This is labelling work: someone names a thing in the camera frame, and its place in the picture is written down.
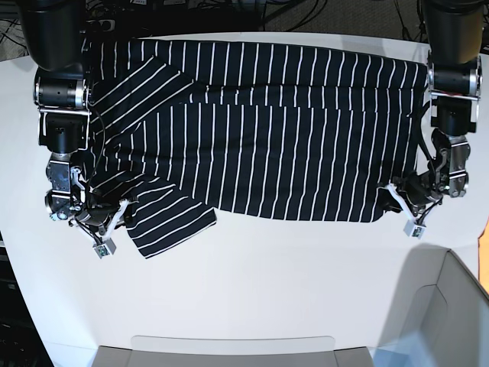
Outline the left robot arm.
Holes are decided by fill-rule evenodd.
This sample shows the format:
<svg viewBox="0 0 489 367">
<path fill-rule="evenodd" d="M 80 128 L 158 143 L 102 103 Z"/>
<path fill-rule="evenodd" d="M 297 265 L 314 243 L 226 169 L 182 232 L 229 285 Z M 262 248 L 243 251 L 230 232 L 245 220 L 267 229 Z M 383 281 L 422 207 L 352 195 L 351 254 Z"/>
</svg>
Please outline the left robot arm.
<svg viewBox="0 0 489 367">
<path fill-rule="evenodd" d="M 466 135 L 474 133 L 483 80 L 480 58 L 484 31 L 483 1 L 419 1 L 419 16 L 429 43 L 426 90 L 419 102 L 414 137 L 427 170 L 390 179 L 384 208 L 404 213 L 404 232 L 422 237 L 429 213 L 444 197 L 466 194 L 466 162 L 471 153 Z"/>
</svg>

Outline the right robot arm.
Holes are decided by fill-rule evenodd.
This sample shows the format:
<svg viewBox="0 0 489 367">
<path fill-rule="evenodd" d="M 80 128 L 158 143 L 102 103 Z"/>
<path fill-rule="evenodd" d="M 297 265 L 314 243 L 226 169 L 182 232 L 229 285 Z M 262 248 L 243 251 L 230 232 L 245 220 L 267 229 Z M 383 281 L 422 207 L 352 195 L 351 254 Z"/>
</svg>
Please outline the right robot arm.
<svg viewBox="0 0 489 367">
<path fill-rule="evenodd" d="M 38 143 L 51 155 L 45 205 L 53 221 L 66 221 L 92 244 L 99 257 L 115 252 L 113 231 L 124 225 L 129 199 L 105 203 L 72 156 L 89 148 L 95 109 L 88 65 L 85 6 L 81 1 L 19 1 L 28 52 L 37 64 L 33 100 L 39 113 Z"/>
</svg>

